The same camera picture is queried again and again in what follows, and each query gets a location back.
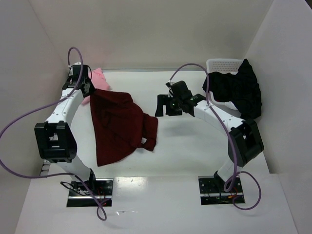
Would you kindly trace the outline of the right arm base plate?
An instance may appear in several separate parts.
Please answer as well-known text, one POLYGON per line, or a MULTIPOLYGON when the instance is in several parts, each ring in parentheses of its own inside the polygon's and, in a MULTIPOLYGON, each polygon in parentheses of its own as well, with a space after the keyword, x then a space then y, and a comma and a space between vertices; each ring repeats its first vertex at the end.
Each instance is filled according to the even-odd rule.
POLYGON ((232 204, 234 198, 238 204, 245 203, 241 180, 238 177, 230 192, 225 192, 223 186, 219 187, 213 176, 199 176, 198 184, 201 205, 232 204))

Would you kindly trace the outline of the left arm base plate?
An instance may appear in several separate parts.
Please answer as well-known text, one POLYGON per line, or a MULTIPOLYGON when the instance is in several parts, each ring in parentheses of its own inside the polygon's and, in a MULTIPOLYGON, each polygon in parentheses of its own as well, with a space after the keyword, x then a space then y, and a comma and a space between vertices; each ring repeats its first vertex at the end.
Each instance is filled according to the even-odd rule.
MULTIPOLYGON (((69 190, 67 207, 96 207, 97 203, 93 200, 90 193, 86 190, 81 182, 71 181, 63 182, 60 184, 69 190)), ((97 201, 104 207, 112 206, 113 195, 112 178, 97 179, 93 187, 88 186, 92 194, 96 197, 97 201)))

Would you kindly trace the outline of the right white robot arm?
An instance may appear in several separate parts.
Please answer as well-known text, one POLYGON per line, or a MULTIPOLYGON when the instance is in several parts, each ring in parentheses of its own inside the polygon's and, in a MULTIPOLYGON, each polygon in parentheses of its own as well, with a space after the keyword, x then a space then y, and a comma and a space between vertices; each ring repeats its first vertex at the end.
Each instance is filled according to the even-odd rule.
POLYGON ((214 176, 228 192, 242 168, 264 150, 257 123, 252 119, 243 120, 230 115, 201 94, 193 95, 184 81, 168 82, 167 86, 168 94, 157 96, 156 117, 190 114, 210 124, 228 138, 229 158, 214 176))

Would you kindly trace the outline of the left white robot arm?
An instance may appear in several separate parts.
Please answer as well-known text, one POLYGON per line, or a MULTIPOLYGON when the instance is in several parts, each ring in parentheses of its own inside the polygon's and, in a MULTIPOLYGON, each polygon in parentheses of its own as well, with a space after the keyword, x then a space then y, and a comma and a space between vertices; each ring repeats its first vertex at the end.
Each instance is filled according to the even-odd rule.
POLYGON ((51 164, 70 173, 73 187, 83 181, 90 190, 96 188, 96 177, 78 156, 78 145, 71 131, 72 120, 85 97, 95 91, 89 75, 89 66, 77 62, 70 66, 58 103, 45 122, 37 123, 34 131, 39 155, 51 164))

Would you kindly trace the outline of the dark red t shirt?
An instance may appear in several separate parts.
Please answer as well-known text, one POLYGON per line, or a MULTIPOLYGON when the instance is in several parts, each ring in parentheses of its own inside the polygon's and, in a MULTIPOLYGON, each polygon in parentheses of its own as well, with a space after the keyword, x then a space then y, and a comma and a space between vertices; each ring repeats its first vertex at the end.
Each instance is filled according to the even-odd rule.
POLYGON ((158 119, 144 113, 129 93, 96 90, 90 111, 97 166, 119 162, 138 148, 154 150, 158 119))

